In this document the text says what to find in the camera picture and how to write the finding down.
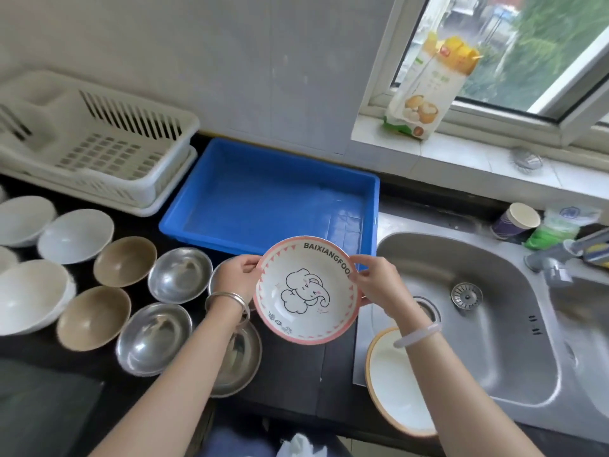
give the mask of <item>white jade bangle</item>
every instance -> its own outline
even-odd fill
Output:
[[[430,335],[439,332],[440,330],[442,330],[442,323],[435,322],[429,327],[420,328],[419,330],[415,330],[413,333],[409,333],[405,337],[400,338],[399,340],[393,343],[393,347],[406,348],[410,345],[414,345],[415,343],[420,342],[423,338],[427,338]]]
[[[244,324],[246,321],[250,319],[250,306],[246,303],[246,301],[241,298],[240,295],[232,293],[232,292],[214,292],[210,296],[205,299],[205,311],[209,311],[209,302],[216,297],[229,297],[238,302],[243,307],[243,316],[239,325]]]

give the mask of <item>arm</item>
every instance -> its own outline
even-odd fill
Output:
[[[394,265],[385,258],[352,258],[368,267],[353,280],[395,319],[403,336],[430,326],[431,320],[412,298]],[[406,351],[447,456],[542,456],[480,387],[441,333]]]
[[[216,274],[218,291],[250,301],[260,277],[259,256],[238,256]],[[171,365],[150,386],[91,457],[182,457],[209,399],[242,307],[217,297]]]

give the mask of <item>elephant drawing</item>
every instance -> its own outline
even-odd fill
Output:
[[[290,313],[304,314],[308,307],[319,303],[323,308],[330,304],[330,295],[324,288],[319,276],[302,268],[285,278],[289,290],[281,293],[285,308]]]

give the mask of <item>pink rim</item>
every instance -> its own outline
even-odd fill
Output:
[[[338,252],[342,255],[342,258],[349,263],[349,265],[351,266],[351,272],[357,272],[357,269],[355,267],[355,263],[353,262],[353,260],[351,259],[351,257],[349,257],[349,255],[347,255],[342,248],[340,248],[338,245],[327,241],[326,239],[323,239],[321,237],[315,237],[315,236],[295,236],[295,237],[290,237],[288,239],[282,240],[281,242],[279,242],[278,244],[273,245],[268,252],[264,253],[263,257],[260,259],[260,261],[258,262],[258,267],[261,267],[264,265],[264,263],[273,255],[275,255],[275,253],[277,252],[278,248],[283,247],[283,245],[285,245],[285,243],[287,242],[291,242],[294,240],[310,240],[311,242],[319,242],[325,245],[331,245],[331,247],[334,247],[336,250],[338,250]],[[324,338],[317,338],[315,340],[303,340],[300,338],[296,338],[296,337],[291,337],[289,335],[286,335],[284,332],[282,332],[281,330],[279,330],[274,324],[271,324],[269,322],[269,320],[266,318],[266,316],[264,316],[264,312],[261,308],[260,305],[260,301],[258,301],[258,292],[254,292],[254,304],[256,306],[256,311],[258,312],[258,314],[260,315],[260,319],[263,320],[263,322],[265,323],[265,325],[272,330],[274,333],[278,334],[281,338],[284,338],[285,340],[288,340],[290,342],[293,343],[297,343],[299,345],[322,345],[324,343],[328,343],[332,340],[334,340],[335,338],[339,338],[341,335],[343,335],[354,323],[355,319],[357,318],[357,315],[359,314],[359,308],[362,304],[362,292],[359,289],[359,287],[357,287],[357,297],[355,300],[355,309],[353,311],[353,314],[349,317],[349,319],[346,321],[345,325],[343,325],[339,330],[337,330],[336,332],[332,333],[331,335],[328,335],[327,337]]]

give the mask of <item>blue bin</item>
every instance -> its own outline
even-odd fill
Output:
[[[374,255],[378,201],[378,176],[215,138],[160,230],[235,255],[263,255],[293,236],[327,239],[349,255]]]

